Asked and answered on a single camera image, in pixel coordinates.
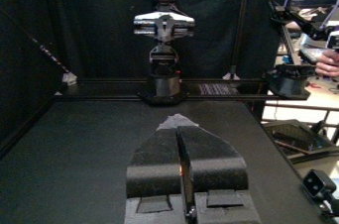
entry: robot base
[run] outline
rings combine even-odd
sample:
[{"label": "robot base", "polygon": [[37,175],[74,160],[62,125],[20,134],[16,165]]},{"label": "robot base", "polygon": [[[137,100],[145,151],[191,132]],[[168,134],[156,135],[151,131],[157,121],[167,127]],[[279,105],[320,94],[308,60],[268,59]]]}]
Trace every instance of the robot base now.
[{"label": "robot base", "polygon": [[145,89],[137,93],[143,101],[152,105],[175,105],[188,96],[187,86],[180,83],[179,74],[149,74]]}]

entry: hand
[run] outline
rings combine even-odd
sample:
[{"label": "hand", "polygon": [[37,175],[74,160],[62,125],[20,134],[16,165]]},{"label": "hand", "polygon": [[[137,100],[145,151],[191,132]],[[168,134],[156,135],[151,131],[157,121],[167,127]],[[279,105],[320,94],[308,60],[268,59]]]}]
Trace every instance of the hand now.
[{"label": "hand", "polygon": [[317,60],[315,72],[329,77],[339,76],[339,53],[335,51],[324,51]]}]

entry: black curtain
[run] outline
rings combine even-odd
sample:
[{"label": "black curtain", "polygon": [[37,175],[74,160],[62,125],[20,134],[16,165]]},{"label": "black curtain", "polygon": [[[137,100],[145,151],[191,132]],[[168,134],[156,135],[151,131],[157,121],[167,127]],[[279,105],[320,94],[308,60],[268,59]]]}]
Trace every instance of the black curtain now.
[{"label": "black curtain", "polygon": [[58,56],[46,0],[0,0],[0,8],[1,142],[60,89],[62,71],[5,16]]},{"label": "black curtain", "polygon": [[[273,65],[279,37],[267,2],[248,0],[236,59],[241,77],[257,77]],[[177,0],[177,6],[196,20],[195,37],[173,42],[183,76],[220,78],[232,65],[241,0]],[[151,0],[56,0],[56,11],[77,76],[145,76],[155,44],[132,34],[132,20],[152,12]]]}]

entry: desk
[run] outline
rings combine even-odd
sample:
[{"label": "desk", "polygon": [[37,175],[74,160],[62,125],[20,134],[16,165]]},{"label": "desk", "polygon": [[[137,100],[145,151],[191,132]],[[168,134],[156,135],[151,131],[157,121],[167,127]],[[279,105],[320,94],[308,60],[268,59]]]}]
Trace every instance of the desk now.
[{"label": "desk", "polygon": [[227,140],[248,165],[263,224],[316,224],[300,178],[241,102],[54,102],[0,163],[0,223],[123,223],[125,168],[168,116],[181,114]]}]

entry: black table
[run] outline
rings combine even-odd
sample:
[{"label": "black table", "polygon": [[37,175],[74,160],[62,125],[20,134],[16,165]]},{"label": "black table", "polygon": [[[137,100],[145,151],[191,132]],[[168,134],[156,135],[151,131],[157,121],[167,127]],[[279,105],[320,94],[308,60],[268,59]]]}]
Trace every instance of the black table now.
[{"label": "black table", "polygon": [[177,113],[244,157],[263,224],[333,223],[321,219],[244,103],[185,101],[151,107],[137,100],[53,103],[0,163],[0,223],[123,223],[132,153]]}]

